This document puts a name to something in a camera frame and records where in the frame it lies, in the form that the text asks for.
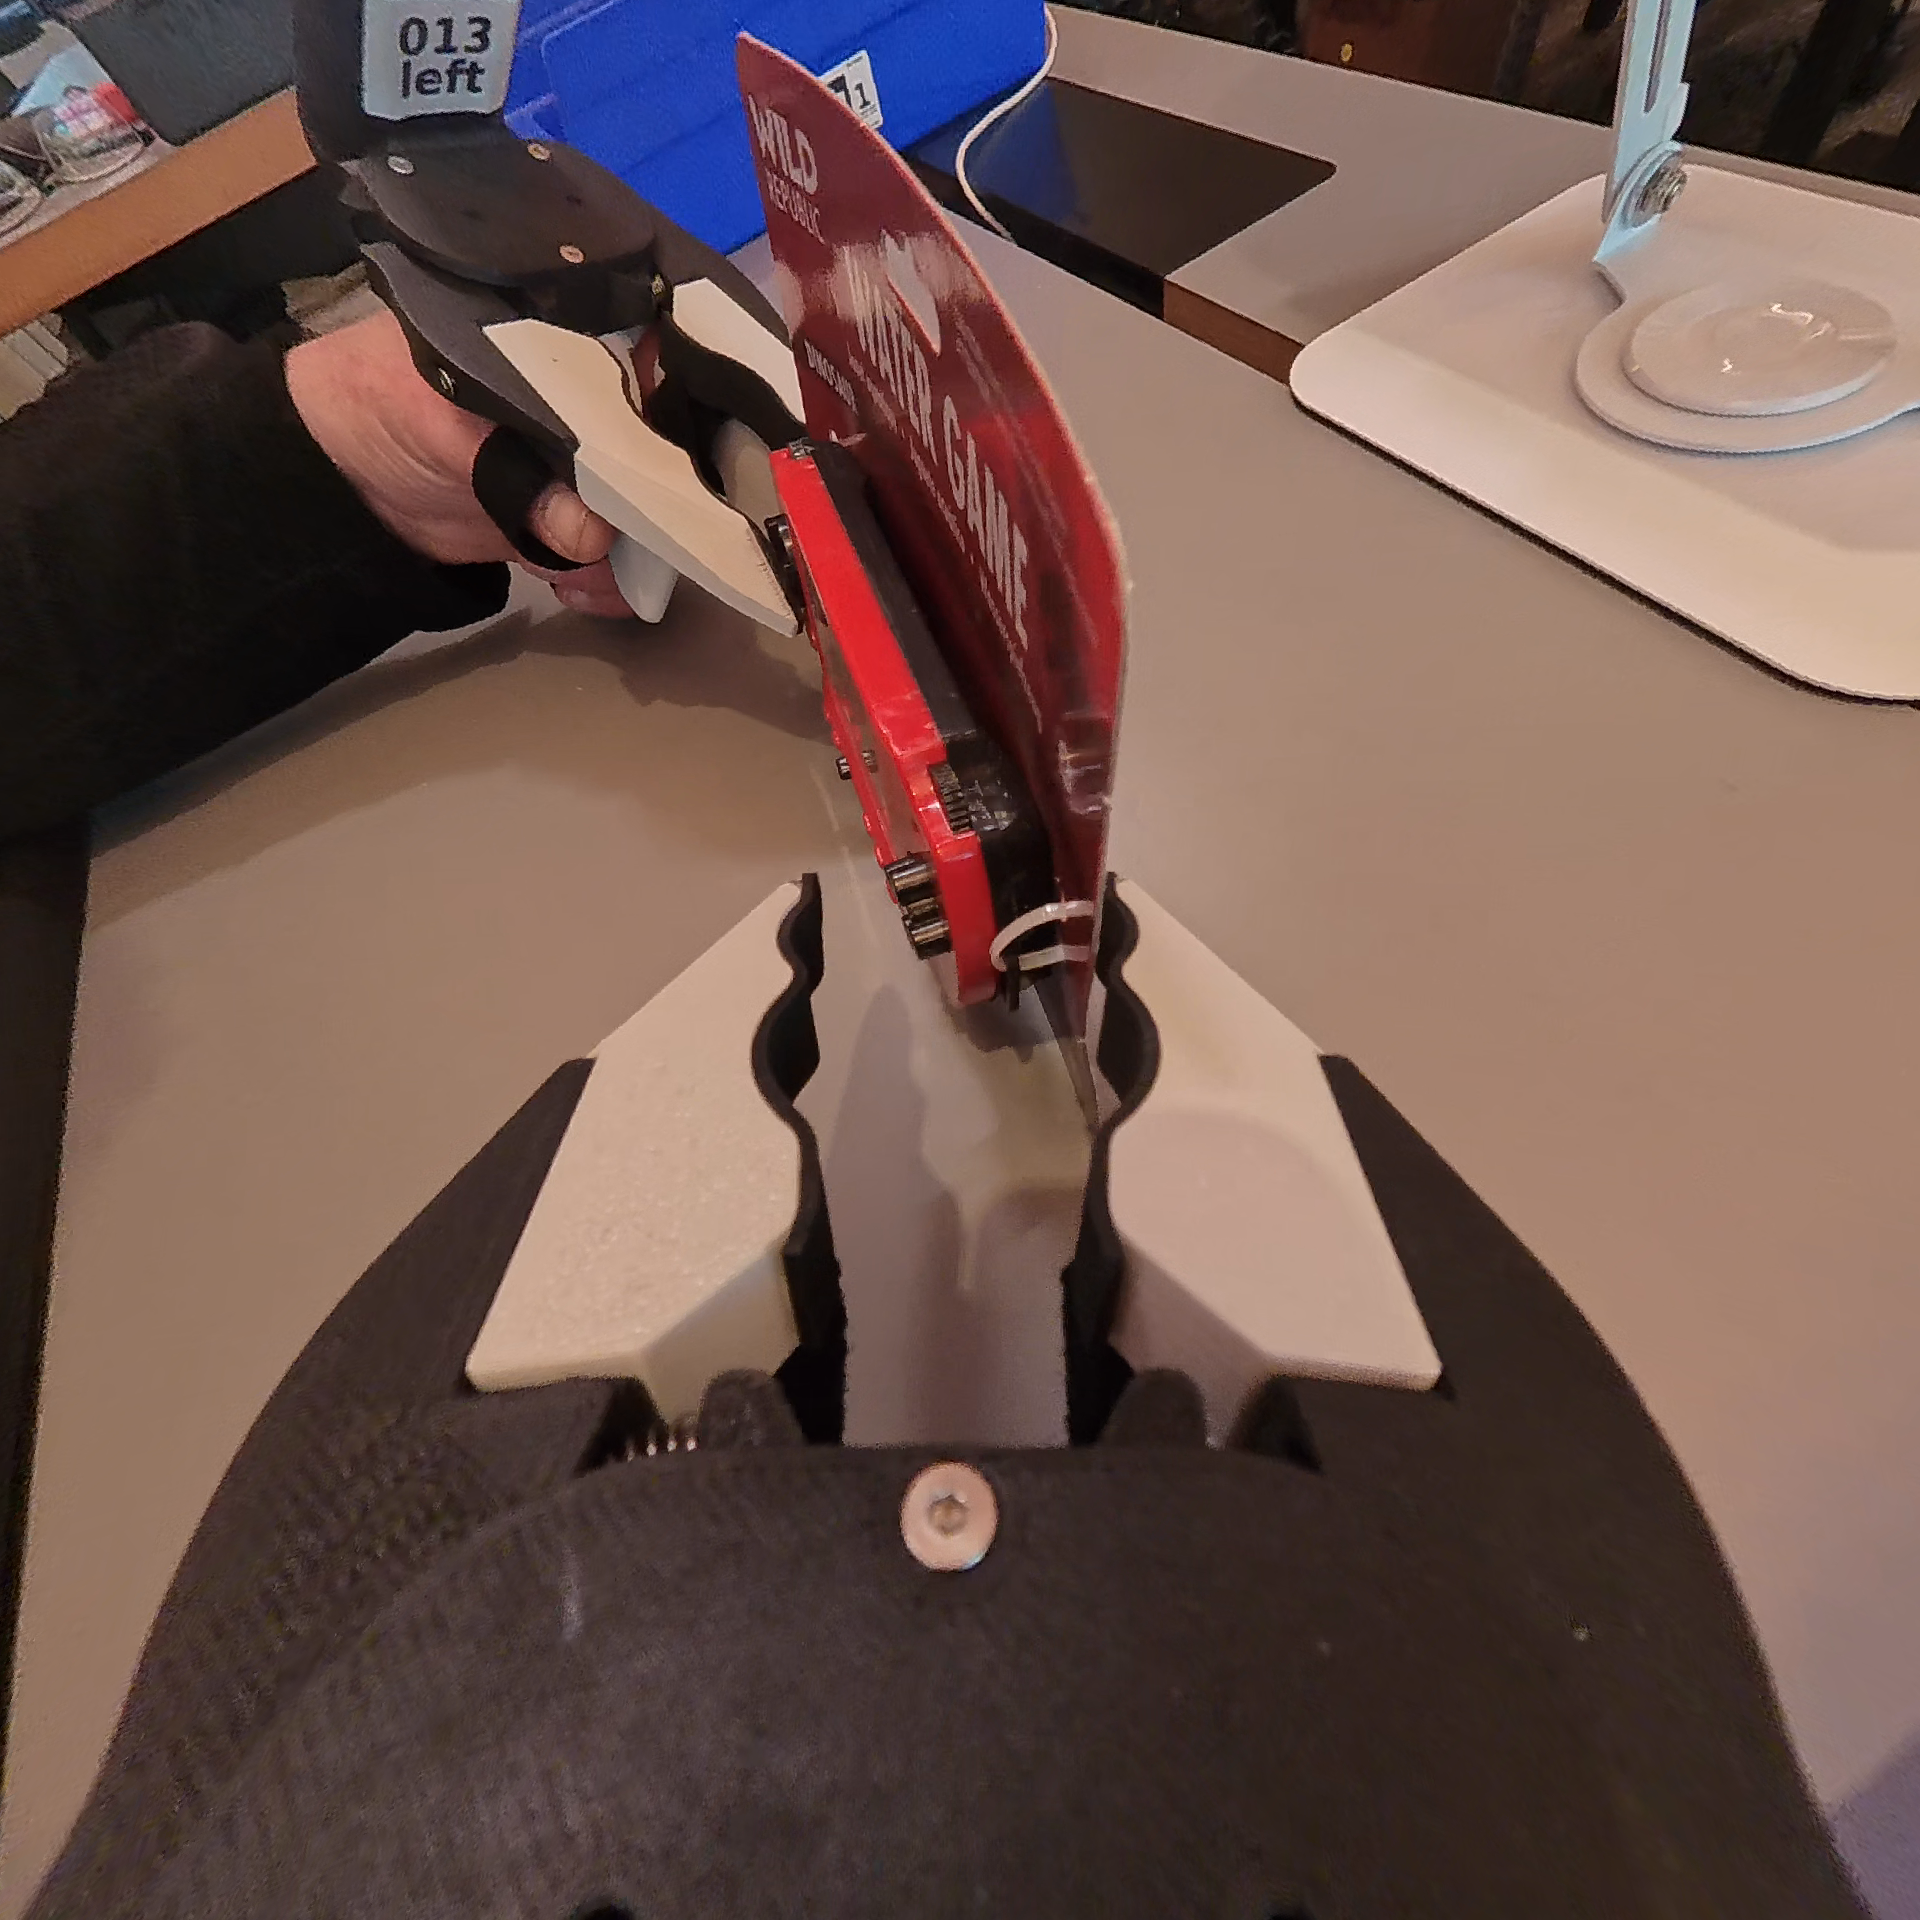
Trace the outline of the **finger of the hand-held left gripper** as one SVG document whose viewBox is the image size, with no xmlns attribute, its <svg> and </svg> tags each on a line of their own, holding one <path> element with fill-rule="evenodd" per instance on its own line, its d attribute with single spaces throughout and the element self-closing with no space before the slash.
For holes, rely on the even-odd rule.
<svg viewBox="0 0 1920 1920">
<path fill-rule="evenodd" d="M 655 278 L 655 314 L 631 345 L 631 398 L 708 491 L 744 519 L 773 519 L 773 456 L 808 430 L 791 345 L 764 324 L 773 312 L 755 288 L 740 288 L 744 304 L 711 280 Z"/>
<path fill-rule="evenodd" d="M 622 353 L 541 321 L 494 323 L 485 337 L 574 436 L 571 490 L 615 529 L 607 563 L 635 617 L 659 624 L 675 588 L 691 584 L 768 634 L 799 628 L 748 518 L 645 424 Z"/>
</svg>

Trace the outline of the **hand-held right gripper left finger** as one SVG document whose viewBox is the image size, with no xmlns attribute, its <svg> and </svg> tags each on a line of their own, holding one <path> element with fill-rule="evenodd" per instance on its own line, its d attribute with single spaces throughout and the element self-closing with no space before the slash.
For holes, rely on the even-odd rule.
<svg viewBox="0 0 1920 1920">
<path fill-rule="evenodd" d="M 482 1392 L 632 1380 L 666 1427 L 711 1380 L 774 1378 L 803 1435 L 838 1444 L 848 1308 L 818 1138 L 818 876 L 774 888 L 587 1060 L 466 1358 Z"/>
</svg>

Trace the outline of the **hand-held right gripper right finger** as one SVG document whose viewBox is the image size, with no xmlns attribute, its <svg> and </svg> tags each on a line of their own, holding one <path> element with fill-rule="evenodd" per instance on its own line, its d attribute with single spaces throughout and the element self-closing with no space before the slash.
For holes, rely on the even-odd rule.
<svg viewBox="0 0 1920 1920">
<path fill-rule="evenodd" d="M 1180 1375 L 1220 1448 L 1269 1386 L 1442 1383 L 1326 1056 L 1170 916 L 1106 878 L 1095 948 L 1104 1096 L 1062 1272 L 1066 1431 Z"/>
</svg>

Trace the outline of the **red handheld toy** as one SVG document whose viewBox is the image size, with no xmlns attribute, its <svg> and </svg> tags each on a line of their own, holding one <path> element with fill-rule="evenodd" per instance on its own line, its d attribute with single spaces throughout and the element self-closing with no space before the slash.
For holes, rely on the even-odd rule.
<svg viewBox="0 0 1920 1920">
<path fill-rule="evenodd" d="M 1088 1128 L 1128 626 L 1118 527 L 944 209 L 823 80 L 736 39 L 804 430 L 773 454 L 823 708 L 914 956 L 1036 995 Z"/>
</svg>

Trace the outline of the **person's left forearm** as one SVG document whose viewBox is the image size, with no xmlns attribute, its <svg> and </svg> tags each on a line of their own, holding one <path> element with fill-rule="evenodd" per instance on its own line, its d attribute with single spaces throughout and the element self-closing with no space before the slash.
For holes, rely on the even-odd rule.
<svg viewBox="0 0 1920 1920">
<path fill-rule="evenodd" d="M 508 594 L 506 558 L 430 560 L 374 518 L 301 424 L 275 344 L 149 332 L 4 420 L 4 841 Z"/>
</svg>

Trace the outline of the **person's left hand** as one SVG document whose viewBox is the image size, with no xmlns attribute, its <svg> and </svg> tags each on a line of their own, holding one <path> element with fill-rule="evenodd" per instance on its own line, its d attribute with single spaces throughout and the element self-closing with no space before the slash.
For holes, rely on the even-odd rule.
<svg viewBox="0 0 1920 1920">
<path fill-rule="evenodd" d="M 615 529 L 548 478 L 520 532 L 566 563 L 523 558 L 472 491 L 492 425 L 431 391 L 387 312 L 307 340 L 284 356 L 284 384 L 307 434 L 405 546 L 439 564 L 512 563 L 587 617 L 626 620 L 611 568 Z"/>
</svg>

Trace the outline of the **blue bin with tag sticker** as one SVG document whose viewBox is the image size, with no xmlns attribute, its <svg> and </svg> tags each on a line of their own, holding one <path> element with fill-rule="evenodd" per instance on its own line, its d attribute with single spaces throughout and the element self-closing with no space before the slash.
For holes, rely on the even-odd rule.
<svg viewBox="0 0 1920 1920">
<path fill-rule="evenodd" d="M 566 144 L 707 244 L 764 232 L 736 39 L 803 64 L 904 154 L 1043 70 L 1043 3 L 525 6 L 510 105 L 554 92 Z"/>
</svg>

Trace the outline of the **black storage crate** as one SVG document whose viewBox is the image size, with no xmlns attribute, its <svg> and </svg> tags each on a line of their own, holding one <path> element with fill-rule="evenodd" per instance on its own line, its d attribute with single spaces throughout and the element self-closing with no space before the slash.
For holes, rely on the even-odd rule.
<svg viewBox="0 0 1920 1920">
<path fill-rule="evenodd" d="M 288 90 L 288 3 L 108 3 L 67 28 L 165 144 L 180 148 Z"/>
</svg>

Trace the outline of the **black desk mat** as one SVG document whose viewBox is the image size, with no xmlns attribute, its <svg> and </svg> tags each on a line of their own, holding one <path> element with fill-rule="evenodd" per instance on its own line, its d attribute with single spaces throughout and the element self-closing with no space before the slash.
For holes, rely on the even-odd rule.
<svg viewBox="0 0 1920 1920">
<path fill-rule="evenodd" d="M 967 156 L 965 116 L 904 161 L 958 220 L 986 209 L 1014 248 L 1156 318 L 1168 280 L 1334 176 L 1323 161 L 1070 80 L 1045 80 Z"/>
</svg>

